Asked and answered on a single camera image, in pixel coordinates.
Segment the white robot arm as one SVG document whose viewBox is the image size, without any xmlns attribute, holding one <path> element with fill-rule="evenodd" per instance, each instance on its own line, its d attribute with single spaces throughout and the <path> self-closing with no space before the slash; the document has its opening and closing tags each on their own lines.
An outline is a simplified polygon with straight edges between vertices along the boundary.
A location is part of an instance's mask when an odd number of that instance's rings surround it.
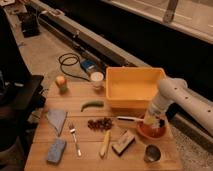
<svg viewBox="0 0 213 171">
<path fill-rule="evenodd" d="M 213 105 L 192 95 L 184 79 L 161 79 L 157 84 L 157 88 L 158 92 L 150 101 L 146 110 L 145 124 L 157 128 L 160 115 L 165 113 L 172 103 L 176 103 L 213 136 Z"/>
</svg>

